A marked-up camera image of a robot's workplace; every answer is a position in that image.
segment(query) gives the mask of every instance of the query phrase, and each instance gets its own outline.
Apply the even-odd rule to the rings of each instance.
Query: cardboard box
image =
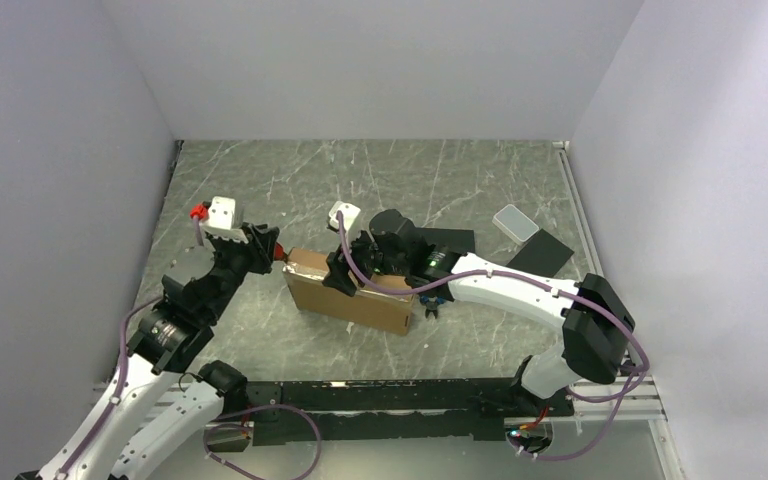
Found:
[[[294,248],[284,265],[284,278],[299,310],[322,313],[360,325],[406,335],[410,328],[411,305],[415,295],[384,295],[369,287],[354,297],[322,285],[328,274],[327,255]],[[407,290],[404,277],[374,275],[373,283]]]

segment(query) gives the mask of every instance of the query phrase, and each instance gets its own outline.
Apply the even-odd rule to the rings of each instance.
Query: marble-pattern floor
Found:
[[[190,208],[214,195],[235,197],[245,218],[281,228],[286,247],[337,246],[325,228],[335,200],[359,206],[363,221],[396,208],[417,225],[469,228],[477,253],[504,264],[516,245],[491,219],[512,203],[576,253],[559,277],[588,272],[570,192],[550,142],[495,140],[247,141],[184,143],[153,237],[139,299],[194,242]],[[537,324],[468,303],[439,319],[414,307],[401,337],[296,309],[280,264],[251,275],[214,329],[194,369],[221,359],[251,380],[510,376],[555,336]]]

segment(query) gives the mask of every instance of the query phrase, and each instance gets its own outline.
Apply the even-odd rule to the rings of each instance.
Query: purple cable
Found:
[[[352,269],[352,273],[355,274],[355,276],[358,278],[358,280],[362,281],[364,284],[368,285],[373,290],[376,290],[381,293],[385,293],[387,295],[412,295],[415,293],[422,293],[428,290],[431,290],[433,288],[437,288],[440,285],[444,285],[452,280],[457,280],[459,278],[464,277],[470,277],[472,275],[487,275],[486,270],[469,270],[467,272],[461,272],[461,273],[455,273],[452,275],[449,275],[448,277],[441,278],[439,280],[435,280],[428,285],[423,285],[422,287],[417,288],[411,288],[411,289],[395,289],[395,288],[388,288],[388,287],[382,287],[381,285],[372,283],[372,281],[366,276],[364,276],[363,272],[360,271],[357,264],[355,263],[354,259],[351,255],[351,248],[349,248],[349,242],[346,238],[346,228],[343,225],[343,212],[337,211],[337,223],[339,226],[339,235],[340,235],[340,245],[343,249],[343,256],[346,257],[346,262],[349,264],[349,268]],[[533,285],[537,288],[540,288],[543,291],[551,291],[552,287],[549,285],[546,285],[543,282],[540,282],[538,280],[535,280],[527,275],[523,275],[519,272],[509,272],[509,271],[494,271],[494,276],[500,276],[500,277],[509,277],[509,278],[515,278],[517,280],[521,280],[523,282],[526,282],[530,285]],[[616,317],[613,313],[609,312],[607,309],[599,305],[598,303],[592,302],[584,297],[580,297],[574,293],[566,292],[564,290],[559,291],[560,296],[564,298],[568,298],[574,302],[578,302],[592,310],[595,310],[597,313],[602,315],[603,317],[607,318],[609,322],[611,322],[617,329],[622,332],[622,334],[625,336],[625,338],[628,339],[628,342],[631,344],[631,346],[634,348],[635,351],[640,355],[640,361],[641,365],[636,366],[630,370],[630,373],[640,373],[643,374],[644,372],[649,370],[649,357],[646,355],[646,352],[643,350],[643,347],[640,345],[640,342],[637,341],[637,338],[634,337],[634,334],[631,332],[631,330],[628,329],[628,327],[625,326],[624,323],[620,321],[619,318]],[[623,388],[619,393],[617,393],[617,397],[624,396],[634,388],[636,388],[638,385],[640,385],[640,382],[637,382],[631,388]],[[579,398],[581,400],[585,400],[587,397],[581,397],[578,394],[572,394],[576,398]]]
[[[116,366],[119,370],[119,378],[117,379],[116,387],[113,389],[114,397],[120,397],[122,395],[122,390],[125,389],[125,382],[128,378],[128,347],[125,342],[125,337],[128,334],[128,324],[131,323],[131,318],[133,318],[137,312],[157,302],[161,298],[162,297],[159,296],[154,297],[132,308],[119,326],[119,358],[116,362]],[[104,423],[107,422],[108,418],[110,418],[110,414],[113,413],[114,407],[115,405],[110,402],[104,406],[104,410],[101,412],[101,415],[99,415],[93,426],[90,427],[90,430],[87,432],[87,435],[84,437],[84,439],[78,443],[77,448],[72,451],[72,454],[69,455],[69,458],[67,458],[66,461],[63,462],[63,465],[57,470],[58,473],[68,472],[69,469],[72,468],[72,465],[78,461],[78,458],[80,458],[80,456],[84,453],[89,444],[95,439],[96,436],[98,436],[98,432],[101,431],[101,427],[104,426]]]
[[[294,477],[292,480],[302,480],[303,478],[306,478],[308,475],[311,474],[311,472],[313,472],[313,469],[316,468],[316,465],[319,463],[319,457],[322,456],[322,433],[319,432],[319,428],[316,426],[316,423],[313,421],[312,418],[310,418],[310,415],[308,415],[307,413],[304,412],[304,410],[302,410],[300,408],[296,408],[296,407],[294,407],[292,405],[282,405],[282,404],[262,405],[260,407],[249,408],[249,409],[246,409],[246,410],[243,410],[243,411],[240,411],[240,412],[235,412],[235,413],[229,413],[229,414],[226,414],[226,415],[221,415],[221,416],[219,416],[217,418],[217,420],[224,420],[224,419],[227,419],[227,418],[239,417],[241,415],[246,415],[246,414],[249,414],[249,413],[261,412],[263,410],[287,410],[287,411],[293,412],[295,414],[300,415],[305,420],[307,420],[307,423],[310,425],[310,428],[313,429],[313,434],[316,436],[316,454],[313,457],[313,462],[311,462],[311,464],[307,468],[307,470],[302,472],[302,474],[299,475],[298,477]],[[261,477],[258,477],[257,475],[255,475],[253,473],[249,473],[249,472],[243,470],[242,468],[238,467],[236,464],[231,463],[229,461],[226,461],[225,459],[223,459],[219,455],[216,455],[215,453],[210,451],[210,446],[207,444],[208,437],[210,436],[210,434],[212,434],[213,432],[215,432],[215,431],[217,431],[217,430],[219,430],[221,428],[238,428],[238,429],[241,429],[241,430],[245,429],[245,427],[243,427],[242,425],[236,424],[236,423],[222,423],[222,424],[219,424],[219,425],[211,428],[210,430],[205,432],[204,437],[202,438],[202,445],[204,446],[204,453],[206,453],[207,456],[210,457],[211,460],[213,460],[215,462],[218,462],[220,465],[224,465],[224,466],[230,468],[231,470],[239,473],[240,475],[243,475],[243,476],[246,476],[246,477],[250,478],[251,480],[265,480],[265,479],[263,479]]]
[[[642,374],[637,374],[637,375],[640,378],[643,377]],[[633,375],[629,375],[629,377],[625,381],[624,388],[629,386],[629,384],[631,383],[631,379],[632,378],[633,378]],[[596,444],[601,442],[602,439],[605,437],[605,435],[608,434],[608,430],[611,429],[611,424],[614,423],[614,418],[617,416],[617,412],[620,411],[620,404],[622,403],[622,400],[623,400],[623,397],[619,397],[617,399],[617,404],[614,405],[614,409],[611,410],[611,414],[608,415],[608,419],[605,420],[605,423],[602,425],[602,429],[599,430],[599,433],[597,433],[596,436],[593,437],[593,440],[590,440],[590,443],[585,445],[584,448],[582,448],[581,450],[579,450],[577,452],[568,453],[566,455],[550,455],[550,456],[545,456],[545,455],[539,455],[538,454],[537,455],[537,460],[542,461],[542,462],[563,462],[563,461],[566,461],[566,460],[573,460],[575,458],[578,458],[578,457],[586,454],[590,450],[593,450],[593,447],[595,447]]]
[[[204,239],[201,238],[201,225],[199,224],[201,220],[199,220],[197,215],[193,215],[193,229],[196,231],[196,243],[199,247],[204,246]]]

